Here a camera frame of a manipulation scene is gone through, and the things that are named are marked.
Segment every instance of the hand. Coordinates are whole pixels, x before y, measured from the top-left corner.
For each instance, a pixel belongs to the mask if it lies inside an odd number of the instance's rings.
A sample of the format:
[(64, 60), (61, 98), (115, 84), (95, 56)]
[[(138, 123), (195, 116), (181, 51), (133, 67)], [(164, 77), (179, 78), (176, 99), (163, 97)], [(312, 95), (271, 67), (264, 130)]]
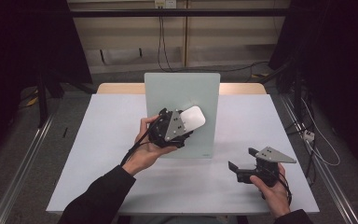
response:
[[(135, 138), (135, 143), (141, 139), (142, 135), (147, 131), (147, 125), (158, 118), (158, 115), (141, 119), (141, 128)], [(177, 147), (164, 147), (160, 148), (149, 142), (149, 137), (141, 142), (141, 145), (135, 150), (128, 161), (123, 165), (123, 169), (130, 175), (136, 175), (140, 171), (149, 168), (161, 155), (175, 151)]]
[[(284, 176), (285, 171), (283, 166), (278, 163), (279, 172)], [(255, 184), (258, 189), (264, 194), (266, 198), (269, 211), (274, 218), (278, 218), (290, 213), (289, 202), (287, 201), (287, 191), (284, 186), (277, 182), (274, 187), (268, 187), (260, 178), (255, 175), (250, 177), (252, 183)]]

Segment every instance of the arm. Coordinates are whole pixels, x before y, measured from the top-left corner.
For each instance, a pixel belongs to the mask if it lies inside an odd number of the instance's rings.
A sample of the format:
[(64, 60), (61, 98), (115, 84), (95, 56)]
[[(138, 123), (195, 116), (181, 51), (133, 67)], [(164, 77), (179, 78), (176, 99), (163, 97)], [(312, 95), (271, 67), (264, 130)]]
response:
[[(279, 163), (279, 172), (285, 176), (283, 166)], [(307, 214), (301, 209), (295, 212), (290, 211), (289, 202), (287, 201), (287, 192), (284, 186), (277, 182), (274, 187), (268, 187), (260, 178), (255, 175), (250, 177), (252, 183), (264, 194), (271, 215), (275, 218), (274, 224), (285, 223), (304, 223), (311, 224), (312, 221)]]
[[(147, 125), (158, 116), (141, 119), (137, 142), (147, 131)], [(135, 183), (133, 177), (147, 169), (163, 154), (176, 150), (176, 147), (159, 148), (149, 143), (146, 137), (127, 162), (117, 166), (106, 175), (95, 180), (85, 193), (66, 206), (60, 224), (111, 223), (125, 197)]]

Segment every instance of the black curtain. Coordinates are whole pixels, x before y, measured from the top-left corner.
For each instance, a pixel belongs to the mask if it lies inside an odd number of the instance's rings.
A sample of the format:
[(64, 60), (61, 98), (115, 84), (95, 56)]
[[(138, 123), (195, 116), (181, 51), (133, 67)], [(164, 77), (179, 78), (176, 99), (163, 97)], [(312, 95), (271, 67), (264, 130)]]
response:
[(0, 140), (17, 110), (21, 90), (36, 86), (37, 69), (44, 69), (47, 78), (53, 69), (91, 83), (73, 19), (19, 13), (24, 10), (69, 8), (65, 0), (0, 0)]
[(303, 78), (332, 126), (358, 159), (358, 0), (324, 0), (316, 7), (318, 12), (325, 12), (326, 8), (326, 13), (318, 13), (317, 18), (305, 21), (288, 18), (284, 22), (285, 29), (270, 65), (279, 67), (293, 55), (295, 46), (289, 43), (298, 43), (306, 36), (301, 26), (317, 24), (312, 41), (299, 52)]

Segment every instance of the white object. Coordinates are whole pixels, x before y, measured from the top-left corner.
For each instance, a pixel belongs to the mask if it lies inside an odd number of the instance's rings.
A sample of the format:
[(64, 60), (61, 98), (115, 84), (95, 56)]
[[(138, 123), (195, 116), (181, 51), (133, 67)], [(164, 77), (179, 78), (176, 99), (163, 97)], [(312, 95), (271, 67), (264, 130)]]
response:
[[(61, 213), (120, 163), (145, 116), (144, 95), (93, 95), (47, 211)], [(254, 169), (248, 147), (272, 146), (296, 159), (269, 95), (221, 95), (212, 159), (158, 159), (136, 175), (121, 215), (256, 215), (269, 212), (253, 185), (237, 182), (232, 161)], [(319, 212), (299, 163), (283, 164), (292, 211)]]
[(185, 124), (185, 133), (194, 131), (205, 124), (205, 117), (199, 106), (195, 105), (180, 114), (182, 122)]

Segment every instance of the wrist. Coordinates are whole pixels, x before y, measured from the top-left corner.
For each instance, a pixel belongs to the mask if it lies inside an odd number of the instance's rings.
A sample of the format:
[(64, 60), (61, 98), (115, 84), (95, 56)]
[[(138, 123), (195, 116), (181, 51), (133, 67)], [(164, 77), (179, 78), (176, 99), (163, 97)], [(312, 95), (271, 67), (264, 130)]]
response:
[(123, 165), (123, 169), (124, 169), (127, 173), (129, 173), (129, 175), (132, 175), (132, 176), (134, 176), (134, 175), (136, 175), (136, 174), (138, 174), (139, 172), (142, 171), (141, 168), (139, 168), (138, 166), (132, 164), (132, 163), (129, 162), (129, 161), (126, 162), (126, 163)]
[(274, 214), (274, 218), (277, 219), (279, 217), (283, 217), (283, 216), (286, 216), (287, 214), (289, 214), (291, 211), (290, 211), (290, 208), (287, 208), (287, 209), (283, 209), (282, 211), (280, 211), (279, 213), (275, 213)]

